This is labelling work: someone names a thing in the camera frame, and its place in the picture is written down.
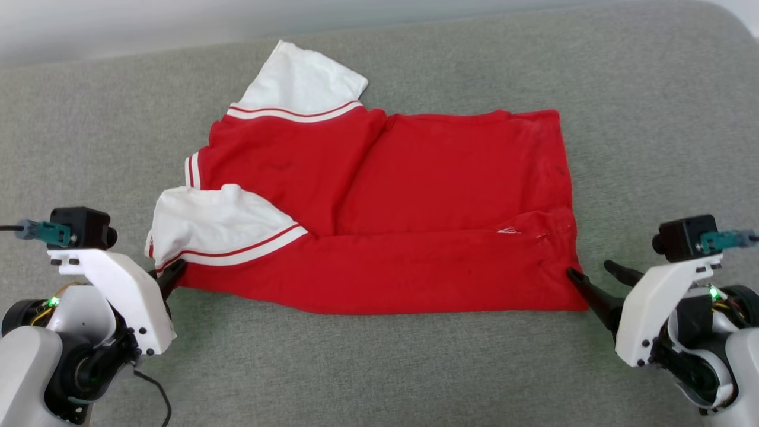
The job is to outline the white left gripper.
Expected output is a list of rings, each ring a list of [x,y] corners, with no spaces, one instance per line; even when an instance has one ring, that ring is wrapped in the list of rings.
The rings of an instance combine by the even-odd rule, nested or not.
[[[98,289],[128,327],[138,332],[136,342],[143,352],[160,355],[177,337],[164,300],[178,286],[187,263],[175,260],[163,270],[144,271],[127,255],[97,249],[49,250],[50,259],[60,260],[59,273],[82,275]]]

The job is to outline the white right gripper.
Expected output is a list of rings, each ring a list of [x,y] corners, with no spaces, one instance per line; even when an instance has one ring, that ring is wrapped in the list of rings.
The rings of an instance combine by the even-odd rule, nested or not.
[[[607,330],[616,333],[615,352],[630,367],[648,362],[653,341],[669,319],[691,284],[713,276],[713,265],[723,262],[723,254],[702,259],[683,260],[652,267],[645,274],[613,260],[604,261],[604,269],[619,283],[633,288],[623,303],[591,283],[591,279],[575,268],[566,271],[588,307]]]

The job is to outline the red and white shirt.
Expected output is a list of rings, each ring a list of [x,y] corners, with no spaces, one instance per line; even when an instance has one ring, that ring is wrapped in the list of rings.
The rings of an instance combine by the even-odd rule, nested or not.
[[[367,86],[279,41],[155,203],[155,270],[316,314],[585,311],[558,111],[388,114]]]

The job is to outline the grey fabric sofa cushion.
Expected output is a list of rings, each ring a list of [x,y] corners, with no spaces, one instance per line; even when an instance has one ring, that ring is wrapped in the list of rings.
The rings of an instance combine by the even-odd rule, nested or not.
[[[621,2],[294,36],[389,113],[557,109],[578,255],[662,263],[661,222],[759,231],[759,43],[726,9]],[[0,71],[0,224],[111,215],[143,267],[155,200],[276,40]],[[671,378],[616,356],[592,313],[330,317],[179,289],[178,338],[141,370],[170,427],[700,427]]]

